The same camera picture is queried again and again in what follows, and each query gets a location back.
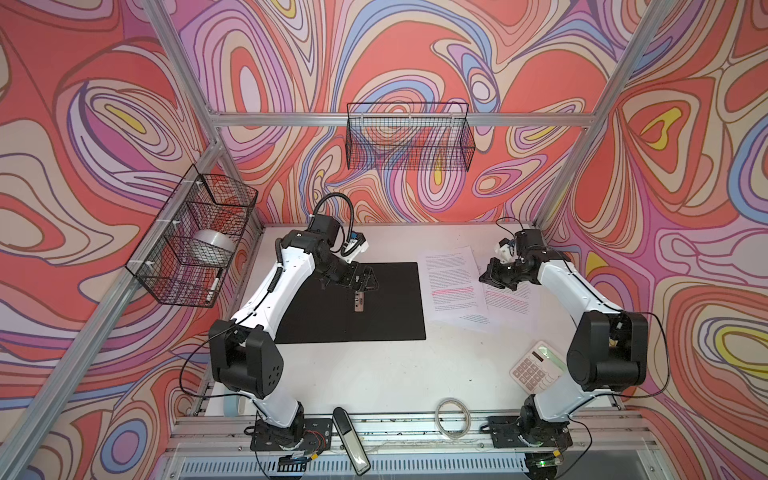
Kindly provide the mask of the white black lever arch folder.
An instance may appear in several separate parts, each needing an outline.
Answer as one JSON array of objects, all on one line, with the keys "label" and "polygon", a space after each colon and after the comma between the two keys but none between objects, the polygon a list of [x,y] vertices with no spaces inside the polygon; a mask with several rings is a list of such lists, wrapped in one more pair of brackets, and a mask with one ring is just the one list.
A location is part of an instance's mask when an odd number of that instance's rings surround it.
[{"label": "white black lever arch folder", "polygon": [[275,343],[425,340],[417,264],[387,262],[373,263],[371,267],[378,288],[367,292],[324,284],[319,275],[311,276],[283,316]]}]

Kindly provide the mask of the printed paper sheet top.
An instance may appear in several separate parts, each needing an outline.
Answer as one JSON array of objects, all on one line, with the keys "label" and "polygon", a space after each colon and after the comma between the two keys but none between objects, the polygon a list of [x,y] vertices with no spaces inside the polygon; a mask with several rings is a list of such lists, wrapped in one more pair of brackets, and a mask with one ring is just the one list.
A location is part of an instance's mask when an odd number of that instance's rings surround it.
[{"label": "printed paper sheet top", "polygon": [[473,330],[490,327],[485,292],[470,247],[428,252],[419,257],[417,266],[429,321]]}]

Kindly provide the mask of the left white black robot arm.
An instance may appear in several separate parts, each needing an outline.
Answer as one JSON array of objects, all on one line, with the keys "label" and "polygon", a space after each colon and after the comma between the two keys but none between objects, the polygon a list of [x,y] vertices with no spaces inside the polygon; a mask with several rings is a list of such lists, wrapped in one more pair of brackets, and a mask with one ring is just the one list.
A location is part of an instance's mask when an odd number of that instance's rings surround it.
[{"label": "left white black robot arm", "polygon": [[292,230],[275,242],[275,263],[255,294],[231,319],[209,330],[211,373],[231,394],[249,398],[265,422],[287,429],[298,422],[302,406],[280,386],[284,360],[275,343],[277,330],[294,297],[314,274],[355,292],[375,288],[373,269],[356,261],[368,248],[361,233],[349,249],[332,251],[328,234]]}]

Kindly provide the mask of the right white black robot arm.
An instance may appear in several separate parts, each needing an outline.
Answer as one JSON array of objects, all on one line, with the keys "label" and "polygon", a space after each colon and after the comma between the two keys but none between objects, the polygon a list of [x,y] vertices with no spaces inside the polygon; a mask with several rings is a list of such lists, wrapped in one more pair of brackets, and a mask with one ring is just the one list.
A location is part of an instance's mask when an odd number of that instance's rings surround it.
[{"label": "right white black robot arm", "polygon": [[526,399],[518,419],[522,433],[565,426],[594,399],[645,381],[648,319],[599,293],[564,252],[545,244],[539,229],[522,229],[501,240],[479,281],[500,290],[515,291],[523,283],[544,287],[575,322],[566,372]]}]

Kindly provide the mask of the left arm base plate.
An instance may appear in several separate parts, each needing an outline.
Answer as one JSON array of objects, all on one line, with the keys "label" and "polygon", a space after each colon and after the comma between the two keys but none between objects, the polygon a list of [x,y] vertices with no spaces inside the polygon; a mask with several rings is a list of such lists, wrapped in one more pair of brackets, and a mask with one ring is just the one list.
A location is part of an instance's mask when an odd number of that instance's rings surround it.
[{"label": "left arm base plate", "polygon": [[330,418],[309,418],[304,425],[278,428],[258,418],[243,433],[250,438],[254,452],[322,453],[332,446],[333,422]]}]

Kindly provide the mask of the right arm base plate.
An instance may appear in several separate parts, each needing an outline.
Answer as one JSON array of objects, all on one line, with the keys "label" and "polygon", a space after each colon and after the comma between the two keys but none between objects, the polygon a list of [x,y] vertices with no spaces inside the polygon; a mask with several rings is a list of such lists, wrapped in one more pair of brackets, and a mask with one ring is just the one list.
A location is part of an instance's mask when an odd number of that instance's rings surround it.
[{"label": "right arm base plate", "polygon": [[490,416],[481,433],[490,435],[495,448],[533,448],[565,451],[573,446],[568,422],[536,420],[528,425],[518,416]]}]

